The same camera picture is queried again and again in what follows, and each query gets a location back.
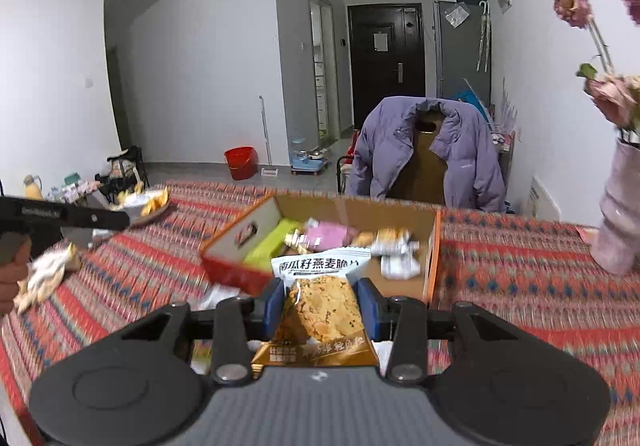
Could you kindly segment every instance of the puffer jacket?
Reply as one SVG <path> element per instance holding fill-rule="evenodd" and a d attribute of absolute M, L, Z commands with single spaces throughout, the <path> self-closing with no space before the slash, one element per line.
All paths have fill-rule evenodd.
<path fill-rule="evenodd" d="M 386 196 L 414 153 L 419 109 L 439 109 L 445 116 L 430 149 L 447 163 L 446 205 L 504 211 L 504 182 L 489 127 L 475 106 L 448 99 L 384 98 L 365 119 L 346 194 Z"/>

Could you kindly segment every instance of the human hand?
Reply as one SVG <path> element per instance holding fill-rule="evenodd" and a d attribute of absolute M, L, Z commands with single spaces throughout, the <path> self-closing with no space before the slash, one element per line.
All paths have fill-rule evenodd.
<path fill-rule="evenodd" d="M 28 275 L 27 263 L 31 256 L 31 238 L 28 238 L 14 254 L 14 260 L 0 265 L 0 315 L 14 309 L 14 298 L 18 294 L 18 280 Z"/>

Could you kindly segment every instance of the vase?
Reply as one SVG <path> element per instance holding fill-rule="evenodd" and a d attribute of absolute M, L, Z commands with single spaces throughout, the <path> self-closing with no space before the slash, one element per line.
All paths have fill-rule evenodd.
<path fill-rule="evenodd" d="M 626 274 L 640 251 L 640 150 L 618 140 L 600 201 L 604 216 L 591 256 L 604 270 Z"/>

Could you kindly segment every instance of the patterned tablecloth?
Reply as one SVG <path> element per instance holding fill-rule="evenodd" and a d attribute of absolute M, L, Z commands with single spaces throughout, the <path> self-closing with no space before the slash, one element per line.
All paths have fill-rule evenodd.
<path fill-rule="evenodd" d="M 171 183 L 159 221 L 84 256 L 54 295 L 0 328 L 0 376 L 34 444 L 26 410 L 31 382 L 69 354 L 170 301 L 196 302 L 209 283 L 198 246 L 264 196 L 264 188 Z M 640 275 L 613 277 L 593 262 L 574 226 L 469 211 L 443 211 L 436 305 L 469 300 L 597 368 L 612 410 L 599 445 L 639 440 Z M 430 370 L 449 364 L 430 343 Z"/>

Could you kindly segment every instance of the yellow thermos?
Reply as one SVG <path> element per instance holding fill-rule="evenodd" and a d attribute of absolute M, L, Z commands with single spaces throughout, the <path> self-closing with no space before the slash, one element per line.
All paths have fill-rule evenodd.
<path fill-rule="evenodd" d="M 24 178 L 24 193 L 28 199 L 42 200 L 42 181 L 37 175 L 27 175 Z"/>

